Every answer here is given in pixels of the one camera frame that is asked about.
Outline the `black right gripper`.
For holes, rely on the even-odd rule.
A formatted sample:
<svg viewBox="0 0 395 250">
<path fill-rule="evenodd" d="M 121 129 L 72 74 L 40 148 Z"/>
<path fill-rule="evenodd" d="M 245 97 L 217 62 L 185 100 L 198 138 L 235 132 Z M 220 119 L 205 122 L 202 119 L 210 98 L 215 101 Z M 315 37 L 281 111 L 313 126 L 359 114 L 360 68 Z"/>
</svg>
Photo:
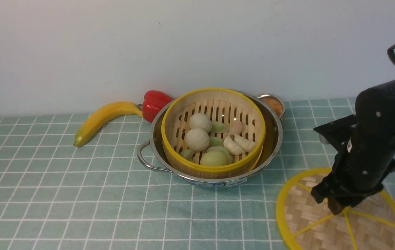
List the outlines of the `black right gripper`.
<svg viewBox="0 0 395 250">
<path fill-rule="evenodd" d="M 327 200 L 333 215 L 339 215 L 347 207 L 355 207 L 364 199 L 380 193 L 383 180 L 395 171 L 395 159 L 386 169 L 371 174 L 365 169 L 354 169 L 347 165 L 348 154 L 339 152 L 335 156 L 332 171 L 311 189 L 311 195 L 317 203 Z"/>
</svg>

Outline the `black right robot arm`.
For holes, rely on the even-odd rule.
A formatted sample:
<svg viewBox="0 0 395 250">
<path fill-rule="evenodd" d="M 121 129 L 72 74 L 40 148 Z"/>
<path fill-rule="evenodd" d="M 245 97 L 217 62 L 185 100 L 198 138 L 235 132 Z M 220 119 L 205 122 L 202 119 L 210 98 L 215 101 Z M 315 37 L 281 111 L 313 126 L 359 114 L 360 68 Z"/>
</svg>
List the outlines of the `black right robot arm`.
<svg viewBox="0 0 395 250">
<path fill-rule="evenodd" d="M 362 91 L 355 114 L 314 128 L 323 144 L 337 150 L 331 172 L 312 188 L 333 215 L 383 190 L 395 171 L 395 80 Z"/>
</svg>

